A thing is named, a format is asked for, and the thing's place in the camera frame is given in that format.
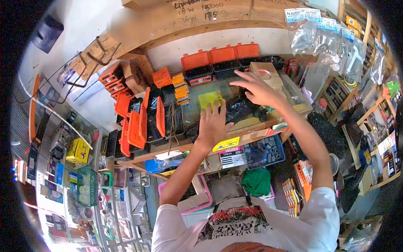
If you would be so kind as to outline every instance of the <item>white cable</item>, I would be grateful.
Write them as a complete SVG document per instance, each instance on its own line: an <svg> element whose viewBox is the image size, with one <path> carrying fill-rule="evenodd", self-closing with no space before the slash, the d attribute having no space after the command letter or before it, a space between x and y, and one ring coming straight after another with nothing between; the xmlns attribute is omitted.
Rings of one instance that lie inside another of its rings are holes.
<svg viewBox="0 0 403 252"><path fill-rule="evenodd" d="M30 99L33 99L36 103L38 103L39 105L41 105L42 107L46 108L47 110L49 110L50 112L52 112L53 114L55 114L57 117L59 117L62 121L64 121L68 126L70 126L70 128L72 128L77 134L78 136L84 140L84 142L89 146L89 148L91 150L93 150L92 146L87 142L87 140L85 140L85 138L70 124L68 123L63 117L61 117L58 113L56 113L53 109L49 108L48 106L44 105L42 102L38 101L37 99L35 99L32 95L30 95L30 93L28 93L28 91L26 90L23 81L21 80L20 74L18 73L18 79L21 83L21 86L23 87L24 91L27 93L28 97L30 97Z"/></svg>

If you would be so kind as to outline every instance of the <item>white t-shirt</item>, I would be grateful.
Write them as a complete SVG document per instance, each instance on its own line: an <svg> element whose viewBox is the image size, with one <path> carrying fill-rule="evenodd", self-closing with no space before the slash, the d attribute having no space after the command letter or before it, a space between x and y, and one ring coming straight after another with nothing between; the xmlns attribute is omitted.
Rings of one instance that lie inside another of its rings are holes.
<svg viewBox="0 0 403 252"><path fill-rule="evenodd" d="M311 192L299 219L267 207L264 200L245 197L221 203L209 219L186 227L177 206L158 208L152 236L153 252L213 252L235 242L258 242L287 251L334 251L339 235L339 212L334 192L319 187Z"/></svg>

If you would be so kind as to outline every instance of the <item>yellow sticker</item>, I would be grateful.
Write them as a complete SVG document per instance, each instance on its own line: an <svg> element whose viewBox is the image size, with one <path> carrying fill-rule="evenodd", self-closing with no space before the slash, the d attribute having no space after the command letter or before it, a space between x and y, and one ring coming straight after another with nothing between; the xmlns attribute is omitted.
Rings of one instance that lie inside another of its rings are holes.
<svg viewBox="0 0 403 252"><path fill-rule="evenodd" d="M221 106L222 95L220 91L213 91L210 93L199 95L199 103L201 109L206 109L207 104L211 103L211 107L213 107L213 103L215 100L218 100L218 106Z"/></svg>
<svg viewBox="0 0 403 252"><path fill-rule="evenodd" d="M230 147L236 147L236 146L238 146L238 144L239 144L239 137L224 140L224 141L219 142L216 146L214 146L213 152L218 151L218 150L227 149Z"/></svg>

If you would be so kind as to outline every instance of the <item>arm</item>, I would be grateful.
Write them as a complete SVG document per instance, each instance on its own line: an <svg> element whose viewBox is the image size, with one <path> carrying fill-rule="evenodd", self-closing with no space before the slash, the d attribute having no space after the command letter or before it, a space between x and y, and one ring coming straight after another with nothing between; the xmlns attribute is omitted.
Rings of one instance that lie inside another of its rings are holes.
<svg viewBox="0 0 403 252"><path fill-rule="evenodd" d="M235 71L235 73L247 81L234 81L230 83L231 85L248 89L249 92L245 94L249 100L254 104L273 107L287 122L299 146L312 164L312 190L322 186L333 189L329 153L313 127L291 107L285 98L259 77L253 73L239 71Z"/></svg>
<svg viewBox="0 0 403 252"><path fill-rule="evenodd" d="M199 136L189 155L175 170L162 190L160 205L178 205L200 163L234 125L234 123L225 125L225 113L225 100L222 100L220 113L218 113L218 100L214 102L213 110L211 110L211 104L208 104L206 110L200 112Z"/></svg>

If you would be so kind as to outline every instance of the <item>hand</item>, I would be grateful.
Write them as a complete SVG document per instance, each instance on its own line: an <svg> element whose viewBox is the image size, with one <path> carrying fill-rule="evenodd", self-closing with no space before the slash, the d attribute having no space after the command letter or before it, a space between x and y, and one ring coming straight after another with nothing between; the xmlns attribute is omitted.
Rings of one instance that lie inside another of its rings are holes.
<svg viewBox="0 0 403 252"><path fill-rule="evenodd" d="M218 113L218 100L214 101L213 111L211 111L210 103L205 110L202 109L200 111L199 136L195 141L195 146L206 155L216 144L224 139L225 135L234 125L234 123L225 125L225 100L223 99L221 103L220 113Z"/></svg>
<svg viewBox="0 0 403 252"><path fill-rule="evenodd" d="M230 85L244 87L249 90L249 92L245 92L245 95L254 104L271 106L276 109L279 106L283 106L284 102L287 103L284 97L254 73L240 71L234 71L234 73L247 81L233 81Z"/></svg>

